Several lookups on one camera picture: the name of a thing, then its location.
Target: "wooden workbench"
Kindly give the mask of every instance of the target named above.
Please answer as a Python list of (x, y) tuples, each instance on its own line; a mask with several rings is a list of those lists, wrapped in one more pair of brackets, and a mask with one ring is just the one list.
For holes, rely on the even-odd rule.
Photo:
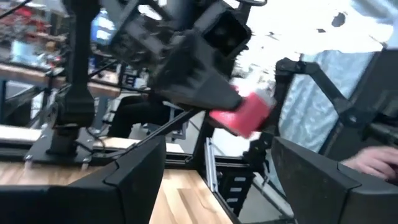
[[(40, 130), (0, 126), (0, 138), (35, 141)], [(137, 142), (132, 139), (107, 138), (109, 147), (124, 149)], [(167, 144), (168, 152), (182, 152), (178, 144)], [(67, 185), (100, 169), (86, 171), (55, 166), (33, 166), (24, 170), (21, 163), (0, 162), (1, 185)], [(203, 179), (194, 170), (165, 170), (150, 224), (232, 224)]]
[[(103, 78), (98, 78), (97, 76), (94, 78), (113, 84), (118, 83), (118, 75), (116, 73), (104, 71), (103, 74)], [(0, 63), (0, 77), (8, 80), (25, 82), (32, 85), (46, 85), (49, 82), (49, 77), (46, 77), (44, 72), (6, 65), (4, 63)], [(57, 77), (53, 81), (53, 87), (60, 88), (64, 83), (65, 77)], [(115, 98), (120, 94), (119, 88), (97, 83), (89, 83), (88, 88), (95, 96), (106, 95), (110, 98)]]

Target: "person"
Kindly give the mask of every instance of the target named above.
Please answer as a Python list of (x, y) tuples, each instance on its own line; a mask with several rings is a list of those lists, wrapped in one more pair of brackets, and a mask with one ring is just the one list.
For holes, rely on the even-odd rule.
[(372, 146), (341, 162), (343, 165), (386, 181), (398, 179), (398, 149)]
[(108, 137), (128, 138), (134, 124), (151, 123), (163, 125), (170, 119), (170, 107), (163, 105), (167, 100), (155, 93), (126, 96), (114, 114)]

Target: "workshop background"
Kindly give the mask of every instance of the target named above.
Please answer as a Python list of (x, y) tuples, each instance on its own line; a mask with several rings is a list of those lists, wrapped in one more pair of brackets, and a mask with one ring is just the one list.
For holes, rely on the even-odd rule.
[[(36, 4), (41, 4), (55, 11), (62, 11), (63, 7), (57, 0), (35, 0)], [(237, 2), (226, 1), (236, 7)], [(276, 61), (289, 57), (298, 60), (302, 56), (306, 60), (314, 60), (327, 67), (326, 73), (333, 80), (344, 80), (335, 84), (344, 91), (346, 96), (350, 96), (352, 89), (360, 79), (360, 74), (369, 60), (369, 53), (381, 48), (381, 43), (389, 38), (393, 23), (393, 18), (397, 14), (398, 1), (393, 0), (340, 0), (340, 1), (316, 1), (316, 0), (269, 0), (268, 5), (254, 8), (248, 20), (248, 25), (254, 31), (254, 37), (248, 44), (249, 50), (243, 52), (237, 61), (234, 72), (243, 74), (246, 77), (245, 85), (259, 84), (273, 80), (273, 72)], [(345, 15), (345, 24), (341, 27), (334, 27), (332, 21), (339, 14)], [(5, 57), (8, 49), (1, 48), (0, 54)], [(352, 64), (354, 58), (361, 59)], [(318, 151), (323, 144), (326, 136), (336, 122), (336, 114), (331, 112), (327, 100), (322, 97), (317, 99), (315, 92), (318, 87), (308, 78), (299, 78), (295, 81), (297, 87), (295, 93), (291, 94), (290, 105), (299, 107), (301, 111), (311, 111), (312, 106), (322, 104), (331, 114), (322, 128), (306, 128), (310, 124), (317, 124), (314, 119), (306, 121), (303, 117), (297, 119), (298, 114), (286, 105), (284, 108), (284, 119), (281, 124), (285, 138), (291, 139), (305, 147)], [(8, 82), (8, 95), (15, 95), (29, 85)], [(34, 100), (32, 116), (38, 112), (41, 104), (41, 96)], [(191, 153), (197, 140), (198, 128), (203, 121), (203, 113), (200, 113), (190, 120), (187, 129), (186, 140), (176, 140), (182, 149)], [(294, 135), (292, 130), (300, 130), (299, 134)], [(323, 133), (314, 136), (313, 132)], [(223, 130), (217, 130), (219, 136), (215, 137), (215, 143), (220, 154), (227, 154), (231, 147), (230, 138)], [(136, 126), (130, 138), (143, 139), (146, 132)], [(271, 181), (278, 185), (277, 178), (271, 171)], [(264, 222), (276, 220), (282, 214), (272, 206), (264, 197), (263, 192), (258, 188), (252, 187), (249, 191), (247, 200), (242, 209), (240, 219), (244, 223)]]

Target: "human hand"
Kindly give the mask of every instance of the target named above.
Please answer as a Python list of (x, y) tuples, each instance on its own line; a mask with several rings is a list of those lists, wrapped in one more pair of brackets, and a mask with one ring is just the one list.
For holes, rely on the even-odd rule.
[(398, 176), (398, 149), (388, 146), (367, 147), (341, 163), (364, 174), (393, 180)]

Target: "chair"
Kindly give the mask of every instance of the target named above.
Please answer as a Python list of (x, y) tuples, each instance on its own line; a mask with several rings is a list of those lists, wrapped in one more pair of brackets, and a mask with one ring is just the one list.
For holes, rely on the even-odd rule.
[[(163, 105), (170, 107), (170, 120), (174, 119), (176, 115), (178, 115), (179, 111), (183, 111), (180, 107), (168, 102), (168, 101), (163, 101)], [(141, 127), (147, 129), (147, 135), (150, 135), (151, 132), (155, 131), (156, 129), (160, 128), (160, 125), (157, 124), (141, 124)], [(182, 127), (180, 130), (175, 130), (170, 133), (170, 137), (172, 138), (172, 142), (175, 142), (176, 139), (181, 139), (185, 140), (186, 135), (187, 135), (187, 128), (188, 128), (188, 122), (185, 122), (182, 124)]]

